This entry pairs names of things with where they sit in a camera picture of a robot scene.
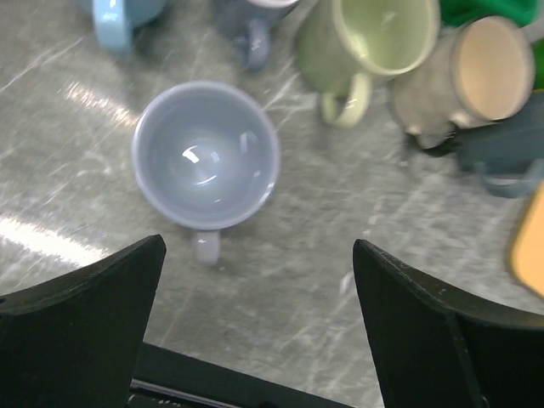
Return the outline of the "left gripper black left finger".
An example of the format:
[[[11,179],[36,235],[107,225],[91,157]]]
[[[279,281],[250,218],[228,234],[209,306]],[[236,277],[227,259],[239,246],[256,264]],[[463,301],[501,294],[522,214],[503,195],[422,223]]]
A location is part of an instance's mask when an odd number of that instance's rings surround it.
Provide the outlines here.
[[[166,256],[151,235],[1,297],[3,407],[123,407]]]

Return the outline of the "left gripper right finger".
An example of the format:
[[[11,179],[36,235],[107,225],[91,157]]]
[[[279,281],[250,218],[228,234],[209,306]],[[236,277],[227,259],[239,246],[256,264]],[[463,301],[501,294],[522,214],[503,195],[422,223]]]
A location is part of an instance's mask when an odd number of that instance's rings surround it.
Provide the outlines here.
[[[448,284],[369,241],[354,280],[387,407],[541,407],[543,317]]]

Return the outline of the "dark grey blue mug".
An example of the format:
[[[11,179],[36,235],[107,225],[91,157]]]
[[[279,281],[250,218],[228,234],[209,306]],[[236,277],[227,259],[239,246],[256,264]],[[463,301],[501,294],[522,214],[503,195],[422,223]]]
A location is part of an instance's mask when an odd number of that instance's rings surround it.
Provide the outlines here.
[[[456,134],[457,162],[493,196],[531,194],[543,180],[543,91],[534,91],[514,116]]]

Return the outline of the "cream ribbed mug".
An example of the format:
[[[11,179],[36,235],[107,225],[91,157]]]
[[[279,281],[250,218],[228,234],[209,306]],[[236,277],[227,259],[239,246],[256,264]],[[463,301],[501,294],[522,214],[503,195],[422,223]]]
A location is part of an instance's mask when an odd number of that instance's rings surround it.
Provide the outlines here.
[[[489,15],[442,36],[416,69],[390,87],[394,118],[406,143],[478,128],[518,113],[533,89],[536,63],[518,25]]]

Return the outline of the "green mug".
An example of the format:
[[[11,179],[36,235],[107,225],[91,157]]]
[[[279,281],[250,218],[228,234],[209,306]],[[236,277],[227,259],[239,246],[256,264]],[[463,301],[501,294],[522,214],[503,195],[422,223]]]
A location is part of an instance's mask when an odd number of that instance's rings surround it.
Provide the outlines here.
[[[417,68],[440,28],[439,2],[319,1],[299,27],[295,60],[325,123],[353,128],[375,85]]]

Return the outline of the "grey printed mug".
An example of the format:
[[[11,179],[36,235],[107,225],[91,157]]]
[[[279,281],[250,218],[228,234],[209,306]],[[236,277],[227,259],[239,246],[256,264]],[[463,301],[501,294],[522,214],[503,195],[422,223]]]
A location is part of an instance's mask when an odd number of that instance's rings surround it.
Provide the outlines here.
[[[233,40],[244,57],[248,71],[260,71],[271,49],[271,32],[299,4],[286,1],[212,1],[212,13],[218,32]]]

